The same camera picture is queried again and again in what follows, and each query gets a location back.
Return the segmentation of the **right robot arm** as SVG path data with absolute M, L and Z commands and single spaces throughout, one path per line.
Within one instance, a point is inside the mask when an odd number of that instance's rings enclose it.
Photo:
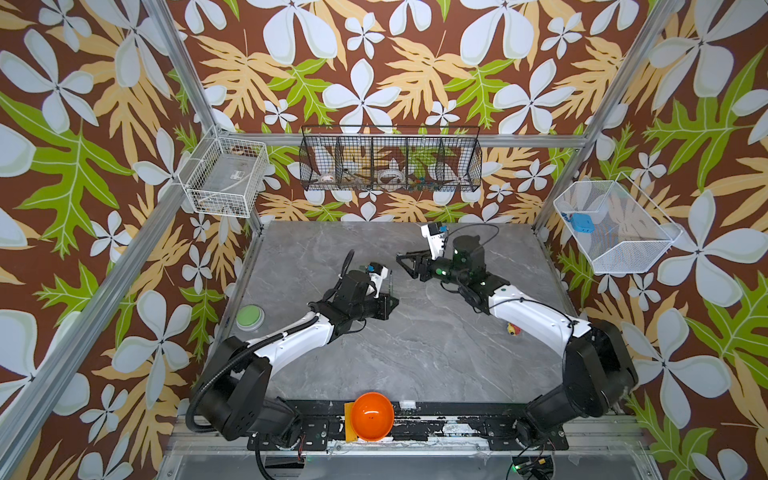
M 396 257 L 411 278 L 455 286 L 473 309 L 532 335 L 561 357 L 561 383 L 527 403 L 514 422 L 520 445 L 544 445 L 571 420 L 605 415 L 638 385 L 639 375 L 616 325 L 567 315 L 491 273 L 478 236 L 455 236 L 440 222 L 420 230 L 427 249 Z

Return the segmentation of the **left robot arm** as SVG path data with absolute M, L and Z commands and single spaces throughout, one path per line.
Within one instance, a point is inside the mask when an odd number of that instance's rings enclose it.
M 372 262 L 350 268 L 349 251 L 337 282 L 308 304 L 286 328 L 252 340 L 231 336 L 208 360 L 193 389 L 185 425 L 193 433 L 217 433 L 227 441 L 253 436 L 280 448 L 301 437 L 302 414 L 287 401 L 267 397 L 272 376 L 302 356 L 353 333 L 357 322 L 386 320 L 399 300 L 383 290 L 390 269 Z

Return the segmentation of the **orange bowl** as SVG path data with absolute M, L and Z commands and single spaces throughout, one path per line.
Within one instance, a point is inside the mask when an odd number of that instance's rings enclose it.
M 390 434 L 394 426 L 394 406 L 381 393 L 364 393 L 352 403 L 348 419 L 358 439 L 380 441 Z

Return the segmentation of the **green push button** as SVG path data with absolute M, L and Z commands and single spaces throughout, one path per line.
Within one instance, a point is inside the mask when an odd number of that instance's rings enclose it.
M 263 324 L 264 317 L 264 310 L 260 306 L 246 305 L 238 310 L 235 316 L 235 323 L 243 331 L 254 331 Z

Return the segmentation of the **blue object in basket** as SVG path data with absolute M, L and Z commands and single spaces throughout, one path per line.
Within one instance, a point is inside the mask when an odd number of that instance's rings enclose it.
M 576 233 L 592 234 L 595 231 L 595 223 L 589 214 L 573 213 L 569 223 Z

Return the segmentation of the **white mesh basket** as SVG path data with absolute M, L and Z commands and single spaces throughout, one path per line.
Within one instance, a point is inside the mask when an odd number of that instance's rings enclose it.
M 683 229 L 628 175 L 573 182 L 554 207 L 598 275 L 643 274 L 681 237 Z M 589 214 L 592 234 L 576 233 L 573 213 Z

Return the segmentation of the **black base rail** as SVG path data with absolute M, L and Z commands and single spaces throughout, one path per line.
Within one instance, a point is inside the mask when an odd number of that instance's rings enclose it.
M 287 450 L 299 453 L 330 452 L 337 443 L 361 443 L 365 433 L 387 435 L 380 443 L 396 442 L 425 447 L 439 439 L 457 437 L 475 441 L 490 451 L 516 451 L 515 423 L 523 418 L 519 403 L 394 402 L 392 420 L 365 421 L 354 425 L 353 404 L 338 400 L 288 400 L 298 415 L 288 433 Z

